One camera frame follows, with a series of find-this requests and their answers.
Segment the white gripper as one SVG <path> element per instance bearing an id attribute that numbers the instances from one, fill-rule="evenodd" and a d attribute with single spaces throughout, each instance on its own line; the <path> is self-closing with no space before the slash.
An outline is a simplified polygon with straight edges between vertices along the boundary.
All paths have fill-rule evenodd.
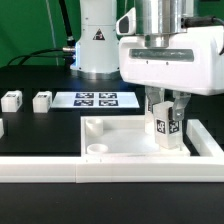
<path id="1" fill-rule="evenodd" d="M 190 93 L 224 92 L 224 26 L 213 21 L 154 7 L 132 8 L 117 21 L 122 79 L 147 86 L 150 112 L 164 101 L 164 89 L 174 90 L 169 117 L 175 122 L 184 119 Z"/>

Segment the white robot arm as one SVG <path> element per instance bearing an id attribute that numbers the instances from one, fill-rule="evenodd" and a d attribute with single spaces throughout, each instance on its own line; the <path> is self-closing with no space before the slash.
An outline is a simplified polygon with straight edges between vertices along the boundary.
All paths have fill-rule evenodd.
<path id="1" fill-rule="evenodd" d="M 80 0 L 81 38 L 71 70 L 88 79 L 145 87 L 151 106 L 175 98 L 171 118 L 180 121 L 191 94 L 224 93 L 224 21 L 195 15 L 195 0 L 134 0 L 116 17 L 116 0 Z"/>

